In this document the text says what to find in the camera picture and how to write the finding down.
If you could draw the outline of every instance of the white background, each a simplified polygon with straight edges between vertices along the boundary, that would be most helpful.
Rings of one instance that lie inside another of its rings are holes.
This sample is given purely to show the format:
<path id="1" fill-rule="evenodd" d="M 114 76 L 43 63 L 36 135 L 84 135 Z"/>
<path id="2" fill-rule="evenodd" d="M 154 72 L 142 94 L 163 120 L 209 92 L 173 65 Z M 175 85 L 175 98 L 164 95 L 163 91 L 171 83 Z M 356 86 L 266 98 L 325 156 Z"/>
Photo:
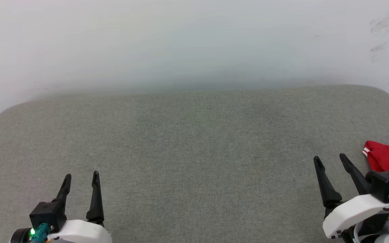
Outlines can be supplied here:
<path id="1" fill-rule="evenodd" d="M 82 94 L 362 84 L 389 0 L 0 0 L 0 112 Z"/>

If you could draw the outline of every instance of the red cloth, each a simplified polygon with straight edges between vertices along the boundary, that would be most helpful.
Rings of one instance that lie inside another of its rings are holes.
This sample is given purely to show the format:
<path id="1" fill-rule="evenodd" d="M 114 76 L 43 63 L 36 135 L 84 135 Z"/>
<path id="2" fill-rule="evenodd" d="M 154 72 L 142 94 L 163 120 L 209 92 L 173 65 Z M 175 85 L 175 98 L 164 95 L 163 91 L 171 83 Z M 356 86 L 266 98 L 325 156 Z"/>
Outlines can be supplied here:
<path id="1" fill-rule="evenodd" d="M 372 170 L 379 172 L 389 170 L 389 145 L 367 141 L 363 154 L 367 156 Z"/>

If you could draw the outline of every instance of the gray fabric surface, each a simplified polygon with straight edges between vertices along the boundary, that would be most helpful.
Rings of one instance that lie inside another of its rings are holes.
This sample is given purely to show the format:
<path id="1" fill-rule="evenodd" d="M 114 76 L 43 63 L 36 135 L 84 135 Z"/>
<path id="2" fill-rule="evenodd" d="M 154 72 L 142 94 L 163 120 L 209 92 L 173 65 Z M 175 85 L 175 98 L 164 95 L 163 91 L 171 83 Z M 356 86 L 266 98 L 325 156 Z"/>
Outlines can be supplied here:
<path id="1" fill-rule="evenodd" d="M 364 86 L 182 92 L 38 101 L 0 115 L 0 242 L 73 180 L 85 219 L 100 172 L 115 243 L 327 242 L 313 166 L 358 193 L 366 140 L 389 144 L 389 95 Z"/>

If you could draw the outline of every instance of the robotic arm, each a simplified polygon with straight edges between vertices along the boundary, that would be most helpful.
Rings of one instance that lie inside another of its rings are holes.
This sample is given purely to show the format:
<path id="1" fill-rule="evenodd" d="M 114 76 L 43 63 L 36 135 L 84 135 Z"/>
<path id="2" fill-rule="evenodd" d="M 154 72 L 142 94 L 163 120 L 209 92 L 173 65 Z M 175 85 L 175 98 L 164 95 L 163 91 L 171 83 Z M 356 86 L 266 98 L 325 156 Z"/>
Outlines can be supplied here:
<path id="1" fill-rule="evenodd" d="M 344 154 L 341 162 L 351 175 L 359 196 L 342 201 L 318 156 L 314 158 L 325 209 L 322 223 L 325 235 L 343 238 L 346 243 L 389 243 L 389 171 L 363 174 Z"/>
<path id="2" fill-rule="evenodd" d="M 29 214 L 32 227 L 16 230 L 9 243 L 112 243 L 104 228 L 102 192 L 97 171 L 93 175 L 93 195 L 86 213 L 87 221 L 67 220 L 65 204 L 70 192 L 71 175 L 66 175 L 57 197 L 40 202 Z"/>

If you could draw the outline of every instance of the teal connector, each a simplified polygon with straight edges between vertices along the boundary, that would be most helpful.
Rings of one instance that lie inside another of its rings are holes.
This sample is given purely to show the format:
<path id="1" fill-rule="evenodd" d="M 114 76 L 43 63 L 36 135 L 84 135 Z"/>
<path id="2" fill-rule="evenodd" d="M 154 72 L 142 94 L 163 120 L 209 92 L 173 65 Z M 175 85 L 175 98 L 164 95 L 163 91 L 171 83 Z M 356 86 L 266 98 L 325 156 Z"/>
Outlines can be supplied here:
<path id="1" fill-rule="evenodd" d="M 49 227 L 49 224 L 40 224 L 40 226 L 36 229 L 35 234 L 32 236 L 30 243 L 42 243 L 46 240 L 50 232 L 51 228 Z"/>

